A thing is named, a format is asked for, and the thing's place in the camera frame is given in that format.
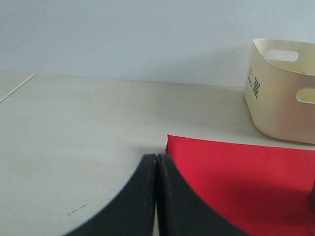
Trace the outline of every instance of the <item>black object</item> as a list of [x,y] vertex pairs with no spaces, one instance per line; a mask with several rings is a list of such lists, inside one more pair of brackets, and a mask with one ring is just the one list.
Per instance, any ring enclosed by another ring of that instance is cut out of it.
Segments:
[[144,155],[123,189],[98,214],[65,236],[152,236],[156,156]]
[[249,236],[191,189],[170,155],[157,157],[156,181],[160,236]]
[[315,181],[311,190],[311,194],[309,197],[309,202],[310,202],[310,206],[312,208],[313,211],[315,211]]

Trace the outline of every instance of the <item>red fabric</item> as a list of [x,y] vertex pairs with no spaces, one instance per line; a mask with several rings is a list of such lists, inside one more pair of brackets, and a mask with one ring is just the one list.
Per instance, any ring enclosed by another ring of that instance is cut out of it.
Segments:
[[249,234],[315,236],[315,151],[169,135],[166,152],[208,205]]

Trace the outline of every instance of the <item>scratch mark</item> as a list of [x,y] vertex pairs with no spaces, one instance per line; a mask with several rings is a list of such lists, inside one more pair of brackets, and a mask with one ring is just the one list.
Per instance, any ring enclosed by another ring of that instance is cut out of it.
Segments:
[[68,215],[68,216],[70,216],[71,214],[73,214],[73,213],[77,212],[78,210],[80,210],[80,209],[82,209],[82,208],[86,207],[87,205],[88,205],[88,203],[86,203],[86,204],[85,204],[85,205],[83,205],[83,206],[80,206],[78,209],[73,210],[72,212],[68,213],[67,215]]

